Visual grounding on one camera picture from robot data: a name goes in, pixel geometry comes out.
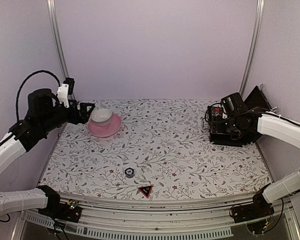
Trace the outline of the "right aluminium frame post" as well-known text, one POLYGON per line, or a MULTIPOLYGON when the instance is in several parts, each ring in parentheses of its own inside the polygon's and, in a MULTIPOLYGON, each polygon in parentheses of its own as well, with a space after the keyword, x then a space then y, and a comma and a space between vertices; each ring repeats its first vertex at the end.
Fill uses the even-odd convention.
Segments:
POLYGON ((241 97, 244 97, 244 94, 247 89, 250 73, 252 70, 254 56, 256 53, 258 39, 262 27, 264 7, 265 7, 265 0, 257 0, 249 51, 248 51, 247 60, 243 71, 243 77, 239 86, 239 94, 241 95, 241 97))

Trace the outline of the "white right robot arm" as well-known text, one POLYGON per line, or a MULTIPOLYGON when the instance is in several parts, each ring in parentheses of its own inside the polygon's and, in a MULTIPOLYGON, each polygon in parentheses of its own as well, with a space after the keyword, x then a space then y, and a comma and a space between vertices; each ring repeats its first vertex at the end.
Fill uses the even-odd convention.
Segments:
MULTIPOLYGON (((261 136, 271 137, 300 150, 300 123, 255 107, 246 112, 209 106, 204 120, 213 144, 243 147, 261 136)), ((300 192, 300 168, 257 191, 244 207, 252 218, 272 212, 273 202, 300 192)))

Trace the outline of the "chip rows in case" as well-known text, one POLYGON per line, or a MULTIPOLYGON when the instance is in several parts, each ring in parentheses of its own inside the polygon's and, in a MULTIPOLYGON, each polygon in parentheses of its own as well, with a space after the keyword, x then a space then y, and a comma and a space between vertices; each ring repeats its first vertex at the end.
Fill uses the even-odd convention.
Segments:
POLYGON ((210 108, 210 115, 213 117, 222 117, 223 116, 223 108, 212 106, 210 108))

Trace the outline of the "floral table mat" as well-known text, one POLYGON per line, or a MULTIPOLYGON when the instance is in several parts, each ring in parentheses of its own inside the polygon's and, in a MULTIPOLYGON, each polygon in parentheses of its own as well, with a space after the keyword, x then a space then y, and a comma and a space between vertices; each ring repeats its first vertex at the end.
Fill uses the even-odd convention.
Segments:
POLYGON ((67 124, 40 180, 55 191, 95 198, 190 200, 254 193, 271 182, 253 144, 214 145, 202 123, 210 100, 97 100, 120 116, 118 133, 67 124), (125 169, 134 169, 127 178, 125 169))

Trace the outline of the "white ceramic bowl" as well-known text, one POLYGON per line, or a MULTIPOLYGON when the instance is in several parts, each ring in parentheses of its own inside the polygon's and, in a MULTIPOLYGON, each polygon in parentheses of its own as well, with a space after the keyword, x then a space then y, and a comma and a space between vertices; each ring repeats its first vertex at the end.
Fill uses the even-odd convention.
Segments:
POLYGON ((112 111, 107 108, 96 109, 92 112, 90 119, 98 126, 105 126, 112 120, 112 111))

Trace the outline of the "pink saucer plate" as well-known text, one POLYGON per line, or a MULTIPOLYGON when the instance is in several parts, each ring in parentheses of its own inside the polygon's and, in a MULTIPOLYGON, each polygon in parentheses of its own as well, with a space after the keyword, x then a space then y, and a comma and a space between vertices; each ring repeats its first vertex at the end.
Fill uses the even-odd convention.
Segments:
POLYGON ((116 134, 122 126, 122 119, 117 114, 113 114, 110 122, 100 126, 96 122, 90 120, 87 125, 88 131, 95 137, 107 138, 116 134))

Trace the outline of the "metal front rail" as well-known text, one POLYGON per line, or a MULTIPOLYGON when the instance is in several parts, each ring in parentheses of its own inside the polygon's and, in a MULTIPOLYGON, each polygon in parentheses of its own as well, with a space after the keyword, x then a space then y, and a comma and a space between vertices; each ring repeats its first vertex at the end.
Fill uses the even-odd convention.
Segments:
POLYGON ((37 210, 18 215, 14 240, 300 240, 300 226, 289 198, 273 204, 274 214, 235 222, 234 208, 252 194, 189 200, 122 200, 63 193, 81 207, 77 223, 64 229, 37 210))

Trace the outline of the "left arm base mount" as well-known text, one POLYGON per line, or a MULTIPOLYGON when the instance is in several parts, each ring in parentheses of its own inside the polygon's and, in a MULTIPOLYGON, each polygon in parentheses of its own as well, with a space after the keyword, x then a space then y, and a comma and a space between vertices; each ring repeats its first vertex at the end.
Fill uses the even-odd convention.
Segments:
POLYGON ((64 220, 67 222, 78 223, 81 217, 82 208, 75 200, 61 202, 60 195, 47 185, 37 187, 42 190, 47 197, 47 205, 45 208, 38 209, 38 213, 53 220, 64 220))

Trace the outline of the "black poker set case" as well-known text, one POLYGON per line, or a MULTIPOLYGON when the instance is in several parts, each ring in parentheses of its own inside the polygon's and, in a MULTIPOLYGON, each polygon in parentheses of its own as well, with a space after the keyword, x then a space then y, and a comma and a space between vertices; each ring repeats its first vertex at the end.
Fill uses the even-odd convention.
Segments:
POLYGON ((203 122, 207 123, 209 141, 211 143, 222 146, 242 147, 247 144, 255 143, 256 140, 261 137, 261 134, 257 131, 258 120, 263 113, 270 111, 272 107, 262 92, 262 88, 260 86, 255 86, 246 99, 243 99, 243 101, 246 104, 248 111, 233 117, 228 117, 225 114, 221 100, 207 107, 203 122), (210 113, 211 107, 223 108, 222 117, 225 119, 225 121, 232 120, 237 127, 237 132, 228 135, 210 134, 209 117, 212 117, 210 113))

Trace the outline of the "aluminium frame post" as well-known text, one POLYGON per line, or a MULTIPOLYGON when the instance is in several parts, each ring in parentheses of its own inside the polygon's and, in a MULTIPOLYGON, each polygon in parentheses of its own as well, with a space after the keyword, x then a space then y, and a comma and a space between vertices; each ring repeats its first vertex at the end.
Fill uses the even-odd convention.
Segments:
POLYGON ((66 58, 62 46, 62 39, 61 39, 61 34, 59 30, 59 25, 58 25, 58 17, 57 17, 57 10, 56 10, 56 5, 54 0, 47 0, 47 10, 48 10, 48 15, 49 15, 49 21, 51 25, 51 30, 52 30, 52 36, 53 40, 55 43, 55 48, 56 48, 56 53, 57 57, 59 60, 61 72, 62 72, 62 77, 65 80, 66 78, 69 78, 69 71, 67 68, 67 63, 66 63, 66 58))
POLYGON ((254 56, 256 53, 258 39, 262 27, 264 7, 265 7, 265 0, 257 0, 249 51, 248 51, 247 60, 243 71, 243 77, 239 86, 239 94, 241 95, 241 97, 244 97, 244 94, 247 89, 250 73, 252 70, 254 56))

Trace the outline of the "black red triangle button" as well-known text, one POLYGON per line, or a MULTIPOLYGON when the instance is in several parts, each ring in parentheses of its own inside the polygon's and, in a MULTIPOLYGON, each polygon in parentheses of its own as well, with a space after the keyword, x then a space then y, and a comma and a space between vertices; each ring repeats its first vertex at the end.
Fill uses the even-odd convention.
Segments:
POLYGON ((152 193, 153 185, 142 186, 138 190, 148 199, 152 193))

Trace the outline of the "left aluminium frame post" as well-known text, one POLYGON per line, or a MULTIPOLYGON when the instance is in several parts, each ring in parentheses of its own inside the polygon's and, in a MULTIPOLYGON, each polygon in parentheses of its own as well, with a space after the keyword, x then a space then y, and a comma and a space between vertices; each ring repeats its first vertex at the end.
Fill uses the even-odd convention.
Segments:
POLYGON ((52 30, 52 36, 53 40, 55 43, 55 48, 56 48, 56 53, 57 57, 59 60, 61 72, 62 72, 62 77, 65 80, 66 78, 69 78, 69 71, 67 68, 67 63, 66 63, 66 58, 62 46, 62 39, 61 39, 61 34, 59 30, 59 25, 58 25, 58 17, 57 17, 57 10, 56 10, 56 5, 54 0, 47 0, 47 10, 48 10, 48 15, 49 15, 49 21, 51 25, 51 30, 52 30))

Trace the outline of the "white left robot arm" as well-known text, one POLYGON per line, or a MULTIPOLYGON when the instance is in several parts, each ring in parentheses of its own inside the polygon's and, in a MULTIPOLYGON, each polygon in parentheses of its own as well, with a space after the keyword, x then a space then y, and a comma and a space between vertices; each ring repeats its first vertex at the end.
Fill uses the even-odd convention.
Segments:
MULTIPOLYGON (((27 99, 25 118, 18 120, 0 141, 0 175, 54 129, 65 123, 87 123, 95 108, 93 103, 69 100, 61 89, 57 94, 49 88, 38 89, 27 99)), ((60 200, 60 195, 47 185, 24 191, 0 191, 0 216, 38 209, 41 214, 56 219, 65 211, 60 200)))

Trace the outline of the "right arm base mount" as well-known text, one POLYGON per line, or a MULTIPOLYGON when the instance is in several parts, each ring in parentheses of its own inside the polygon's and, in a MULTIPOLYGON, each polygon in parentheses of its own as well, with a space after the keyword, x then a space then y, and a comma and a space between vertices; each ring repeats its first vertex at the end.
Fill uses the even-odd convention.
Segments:
POLYGON ((271 217, 275 213, 271 203, 268 203, 262 193, 256 193, 252 203, 245 205, 233 205, 229 210, 229 216, 235 223, 251 221, 264 217, 271 217))

